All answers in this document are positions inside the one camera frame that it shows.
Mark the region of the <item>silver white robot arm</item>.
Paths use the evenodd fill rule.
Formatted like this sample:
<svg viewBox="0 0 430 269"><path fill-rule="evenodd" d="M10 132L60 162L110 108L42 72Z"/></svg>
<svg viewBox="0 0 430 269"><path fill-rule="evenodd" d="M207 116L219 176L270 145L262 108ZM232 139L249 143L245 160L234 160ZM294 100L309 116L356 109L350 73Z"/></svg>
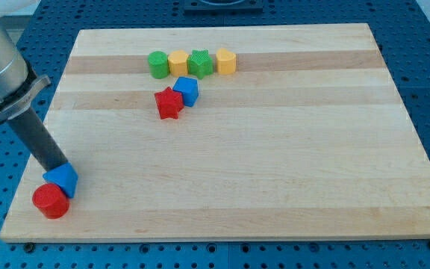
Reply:
<svg viewBox="0 0 430 269"><path fill-rule="evenodd" d="M35 0L0 0L0 19ZM0 124L25 113L32 100L51 84L47 75L36 75L0 23Z"/></svg>

